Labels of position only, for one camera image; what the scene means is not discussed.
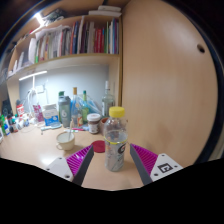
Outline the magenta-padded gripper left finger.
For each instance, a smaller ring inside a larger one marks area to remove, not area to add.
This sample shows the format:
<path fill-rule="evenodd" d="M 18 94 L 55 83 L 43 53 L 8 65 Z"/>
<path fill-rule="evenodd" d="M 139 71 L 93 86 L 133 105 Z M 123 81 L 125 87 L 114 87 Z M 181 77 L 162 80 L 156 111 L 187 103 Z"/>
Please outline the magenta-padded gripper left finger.
<path fill-rule="evenodd" d="M 46 167 L 46 170 L 56 176 L 81 186 L 93 156 L 93 146 L 89 145 L 67 158 L 56 158 Z"/>

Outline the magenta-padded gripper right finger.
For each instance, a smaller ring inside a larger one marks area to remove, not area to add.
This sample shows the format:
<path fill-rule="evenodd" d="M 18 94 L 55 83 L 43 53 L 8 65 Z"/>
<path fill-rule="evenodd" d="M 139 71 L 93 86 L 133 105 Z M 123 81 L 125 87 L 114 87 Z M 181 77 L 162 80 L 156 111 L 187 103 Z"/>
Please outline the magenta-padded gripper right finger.
<path fill-rule="evenodd" d="M 141 146 L 131 144 L 130 154 L 144 186 L 182 169 L 167 154 L 155 154 Z"/>

